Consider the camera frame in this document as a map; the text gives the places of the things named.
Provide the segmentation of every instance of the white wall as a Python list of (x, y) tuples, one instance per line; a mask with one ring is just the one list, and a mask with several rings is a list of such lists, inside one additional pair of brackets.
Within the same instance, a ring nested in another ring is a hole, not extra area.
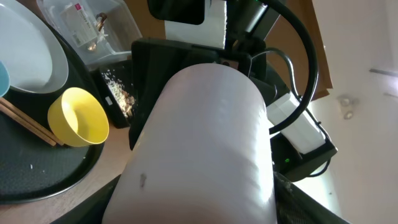
[(394, 70), (398, 70), (398, 1), (386, 0), (389, 35), (391, 41)]
[[(352, 223), (396, 223), (398, 102), (383, 93), (398, 87), (398, 82), (368, 72), (392, 66), (386, 3), (313, 0), (313, 4), (334, 90), (313, 102), (312, 108), (339, 149), (330, 173), (342, 217)], [(351, 120), (343, 120), (337, 107), (336, 98), (346, 93), (359, 98)]]

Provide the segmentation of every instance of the chopsticks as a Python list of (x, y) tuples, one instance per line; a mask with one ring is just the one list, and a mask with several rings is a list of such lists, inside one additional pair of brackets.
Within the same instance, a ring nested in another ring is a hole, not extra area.
[(14, 121), (49, 143), (51, 146), (55, 146), (57, 143), (63, 145), (63, 142), (59, 140), (53, 133), (41, 126), (38, 122), (27, 116), (20, 109), (16, 108), (12, 103), (8, 102), (4, 98), (0, 98), (0, 111), (8, 115)]

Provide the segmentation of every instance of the yellow cup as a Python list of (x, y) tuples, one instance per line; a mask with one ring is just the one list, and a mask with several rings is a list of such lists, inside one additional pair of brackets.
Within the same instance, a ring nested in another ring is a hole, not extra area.
[(109, 134), (101, 104), (81, 88), (65, 90), (50, 106), (47, 119), (54, 135), (69, 146), (100, 144)]

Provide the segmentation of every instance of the white cylindrical container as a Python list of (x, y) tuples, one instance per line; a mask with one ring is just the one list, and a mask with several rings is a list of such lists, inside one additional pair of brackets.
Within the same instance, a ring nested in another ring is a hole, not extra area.
[(277, 223), (264, 100), (218, 64), (179, 71), (133, 149), (103, 223)]

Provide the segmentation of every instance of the label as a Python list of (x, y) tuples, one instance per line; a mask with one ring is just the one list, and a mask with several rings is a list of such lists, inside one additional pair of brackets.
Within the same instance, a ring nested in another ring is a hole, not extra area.
[(67, 25), (69, 33), (77, 47), (87, 44), (97, 38), (95, 28), (88, 20), (84, 9), (80, 4), (70, 6), (61, 12), (61, 18)]

